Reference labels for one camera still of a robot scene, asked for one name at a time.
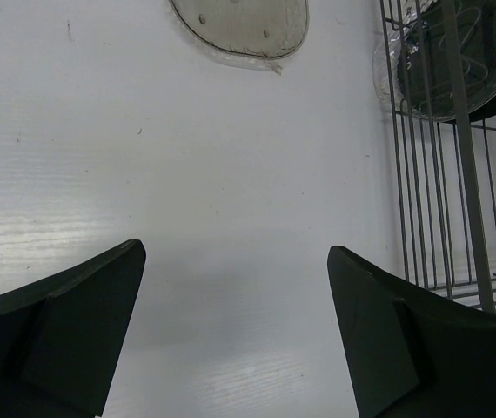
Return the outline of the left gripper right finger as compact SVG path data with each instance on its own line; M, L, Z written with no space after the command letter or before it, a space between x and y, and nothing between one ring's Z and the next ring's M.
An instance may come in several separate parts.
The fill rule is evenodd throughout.
M496 417L496 314L445 299L343 246L327 258L362 417Z

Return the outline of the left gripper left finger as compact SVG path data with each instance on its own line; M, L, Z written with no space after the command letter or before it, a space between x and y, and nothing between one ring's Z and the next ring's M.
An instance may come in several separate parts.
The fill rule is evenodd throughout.
M0 294L0 417L100 417L143 278L130 239Z

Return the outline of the smoky square glass plate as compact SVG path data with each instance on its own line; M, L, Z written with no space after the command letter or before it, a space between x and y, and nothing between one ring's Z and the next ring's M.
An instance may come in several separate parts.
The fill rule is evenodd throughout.
M310 23L307 1L170 1L168 12L183 40L211 61L278 75Z

